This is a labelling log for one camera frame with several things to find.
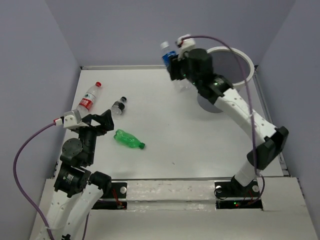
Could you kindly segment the black cap clear bottle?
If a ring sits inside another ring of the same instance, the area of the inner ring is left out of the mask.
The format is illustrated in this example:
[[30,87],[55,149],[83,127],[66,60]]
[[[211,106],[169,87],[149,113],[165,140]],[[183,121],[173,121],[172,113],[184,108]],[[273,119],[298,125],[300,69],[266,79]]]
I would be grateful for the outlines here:
[[110,109],[112,117],[121,116],[125,112],[126,104],[127,98],[125,96],[122,96],[119,100],[115,101]]

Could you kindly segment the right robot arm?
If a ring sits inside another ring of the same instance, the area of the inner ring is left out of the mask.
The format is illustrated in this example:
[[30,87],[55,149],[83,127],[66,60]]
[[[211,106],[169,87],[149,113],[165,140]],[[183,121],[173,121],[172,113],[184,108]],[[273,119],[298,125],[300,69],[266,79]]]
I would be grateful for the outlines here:
[[276,127],[252,109],[229,76],[215,68],[213,54],[207,50],[194,48],[181,55],[169,51],[162,60],[172,81],[187,80],[201,97],[229,116],[250,138],[252,147],[244,164],[217,193],[219,199],[242,197],[282,152],[288,129]]

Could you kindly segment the green plastic bottle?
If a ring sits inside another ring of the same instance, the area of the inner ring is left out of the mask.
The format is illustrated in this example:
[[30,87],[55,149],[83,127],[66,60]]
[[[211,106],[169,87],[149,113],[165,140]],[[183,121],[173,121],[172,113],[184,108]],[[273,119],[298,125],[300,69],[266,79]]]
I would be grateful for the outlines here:
[[116,130],[113,138],[117,143],[132,149],[143,150],[146,146],[144,142],[141,142],[140,140],[138,140],[134,135],[128,132],[125,132],[124,130],[121,130],[121,129]]

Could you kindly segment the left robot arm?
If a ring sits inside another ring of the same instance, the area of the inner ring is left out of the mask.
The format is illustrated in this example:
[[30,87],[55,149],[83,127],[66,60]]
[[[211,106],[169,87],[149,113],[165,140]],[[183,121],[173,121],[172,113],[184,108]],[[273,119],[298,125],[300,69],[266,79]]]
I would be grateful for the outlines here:
[[62,145],[61,165],[53,186],[47,223],[36,238],[72,240],[97,200],[110,194],[111,177],[98,171],[91,173],[86,168],[94,163],[97,137],[113,131],[114,122],[110,110],[85,117],[81,117],[78,110],[72,110],[54,123],[77,133],[78,137]]

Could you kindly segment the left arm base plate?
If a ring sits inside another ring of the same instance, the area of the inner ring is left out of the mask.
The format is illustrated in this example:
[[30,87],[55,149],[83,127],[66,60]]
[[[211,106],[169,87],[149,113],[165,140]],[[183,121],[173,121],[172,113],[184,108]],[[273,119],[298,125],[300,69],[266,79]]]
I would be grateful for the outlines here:
[[127,209],[127,187],[125,181],[113,181],[107,193],[97,200],[93,210],[126,210]]

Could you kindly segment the blue label bottle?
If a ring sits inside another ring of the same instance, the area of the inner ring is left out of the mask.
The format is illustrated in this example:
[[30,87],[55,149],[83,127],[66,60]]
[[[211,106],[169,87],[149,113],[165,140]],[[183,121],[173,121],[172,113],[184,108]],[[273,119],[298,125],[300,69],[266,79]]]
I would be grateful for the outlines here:
[[191,86],[189,82],[185,79],[179,80],[179,79],[173,79],[173,71],[171,69],[171,64],[170,64],[170,57],[176,57],[177,53],[170,48],[170,45],[167,41],[164,41],[160,44],[160,48],[162,51],[162,60],[163,63],[169,73],[170,79],[173,82],[173,86],[175,90],[180,93],[188,90]]

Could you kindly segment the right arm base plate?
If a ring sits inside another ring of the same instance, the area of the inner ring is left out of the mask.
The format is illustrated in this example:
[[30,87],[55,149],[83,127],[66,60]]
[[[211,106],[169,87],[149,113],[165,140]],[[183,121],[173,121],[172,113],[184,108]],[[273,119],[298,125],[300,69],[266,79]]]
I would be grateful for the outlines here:
[[214,187],[217,210],[263,209],[262,200],[257,200],[260,189],[256,180],[240,188],[233,188],[231,181],[215,181]]

